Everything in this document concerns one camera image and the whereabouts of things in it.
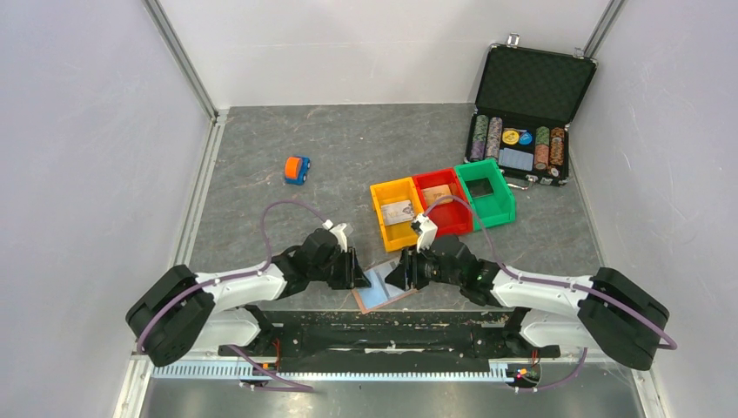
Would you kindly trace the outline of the tan leather card holder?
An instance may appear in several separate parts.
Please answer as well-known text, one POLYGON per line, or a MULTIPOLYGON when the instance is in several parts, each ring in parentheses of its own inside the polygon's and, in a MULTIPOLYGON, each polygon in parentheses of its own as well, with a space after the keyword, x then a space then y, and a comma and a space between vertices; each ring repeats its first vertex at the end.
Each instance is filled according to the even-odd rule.
POLYGON ((365 277, 370 286, 352 290, 352 295, 361 313, 368 314, 417 292, 416 289, 402 290, 385 283, 387 275, 398 265, 399 259, 395 258, 365 271, 365 277))

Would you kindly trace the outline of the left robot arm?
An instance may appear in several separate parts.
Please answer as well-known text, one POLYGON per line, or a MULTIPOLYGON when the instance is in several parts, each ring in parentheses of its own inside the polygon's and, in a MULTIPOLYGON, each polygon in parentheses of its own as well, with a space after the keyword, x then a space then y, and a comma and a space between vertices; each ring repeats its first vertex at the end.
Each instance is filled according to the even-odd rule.
POLYGON ((225 345, 264 354, 272 347, 273 331, 255 303, 301 293, 313 281, 335 290, 369 287, 348 244, 351 233, 346 223, 324 224, 266 266, 222 273, 173 266, 129 309, 125 321, 157 367, 225 345))

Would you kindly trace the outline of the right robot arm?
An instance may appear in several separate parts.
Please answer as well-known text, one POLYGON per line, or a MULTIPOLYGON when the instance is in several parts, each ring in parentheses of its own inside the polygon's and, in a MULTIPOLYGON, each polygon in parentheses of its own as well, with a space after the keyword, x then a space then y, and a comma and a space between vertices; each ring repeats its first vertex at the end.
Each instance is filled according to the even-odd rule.
POLYGON ((519 317, 504 329, 502 341, 514 355, 534 347, 595 348, 623 366, 648 371, 658 350, 676 348, 665 331, 668 309, 610 267, 583 276, 530 273, 478 258, 447 235, 427 248, 403 250, 385 281, 403 290, 432 282, 457 286, 476 305, 513 309, 519 317))

